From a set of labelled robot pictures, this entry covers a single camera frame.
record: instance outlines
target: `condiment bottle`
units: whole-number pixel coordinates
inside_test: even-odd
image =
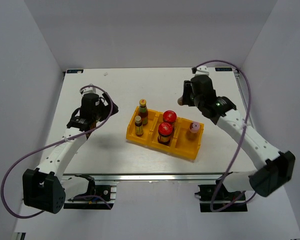
[[[137,136],[141,136],[142,134],[144,134],[144,126],[142,125],[142,121],[141,121],[141,117],[140,116],[136,116],[134,118],[134,125],[135,125],[135,134]]]
[[[171,140],[171,135],[174,128],[170,123],[162,122],[158,127],[158,142],[164,145],[168,145]]]
[[[200,130],[200,123],[196,122],[196,121],[193,121],[188,130],[186,131],[186,138],[190,141],[193,141],[197,138],[197,135],[199,133],[199,130]]]
[[[141,117],[142,124],[145,126],[148,123],[148,109],[147,109],[147,101],[145,99],[141,99],[139,101],[139,112],[138,115]]]
[[[174,111],[168,110],[163,113],[162,119],[164,122],[172,125],[175,128],[175,122],[177,120],[177,114]]]

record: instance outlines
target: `red lid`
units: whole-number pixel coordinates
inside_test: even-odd
[[[177,120],[177,114],[174,111],[165,111],[163,113],[163,121],[168,123],[174,123]]]
[[[173,130],[174,130],[174,128],[172,127],[172,125],[167,122],[161,123],[158,127],[159,134],[165,135],[165,136],[170,135]]]

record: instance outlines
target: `yellow tray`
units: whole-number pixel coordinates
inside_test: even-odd
[[[203,123],[200,123],[197,137],[194,140],[188,140],[186,133],[193,121],[177,117],[174,124],[173,138],[171,138],[168,145],[164,145],[158,142],[158,126],[163,122],[163,113],[148,109],[148,124],[143,126],[143,135],[138,136],[135,131],[135,117],[138,115],[138,111],[139,107],[137,106],[126,130],[126,139],[190,160],[196,159],[205,127]]]

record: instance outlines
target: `pink cap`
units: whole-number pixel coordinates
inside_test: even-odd
[[[190,132],[196,134],[200,130],[200,123],[194,121],[190,124]]]

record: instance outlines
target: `white tabletop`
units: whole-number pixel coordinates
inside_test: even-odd
[[[246,114],[232,71],[216,72],[209,68],[218,96],[226,96]],[[61,139],[72,112],[81,105],[79,89],[88,84],[103,88],[118,105],[112,116],[78,150],[66,174],[139,174],[139,173],[220,173],[224,172],[237,144],[224,131],[203,117],[195,107],[179,106],[184,80],[193,77],[190,68],[125,68],[84,69],[83,73],[67,73],[58,100],[47,144]],[[140,99],[147,107],[164,112],[173,110],[179,117],[201,122],[204,133],[194,162],[148,149],[126,141],[130,119]],[[44,159],[51,149],[43,153]],[[254,170],[244,151],[240,151],[232,171]]]
[[[248,212],[201,213],[196,183],[120,182],[112,210],[62,209],[19,219],[24,240],[291,240],[300,238],[284,188]],[[38,210],[24,205],[20,214]]]

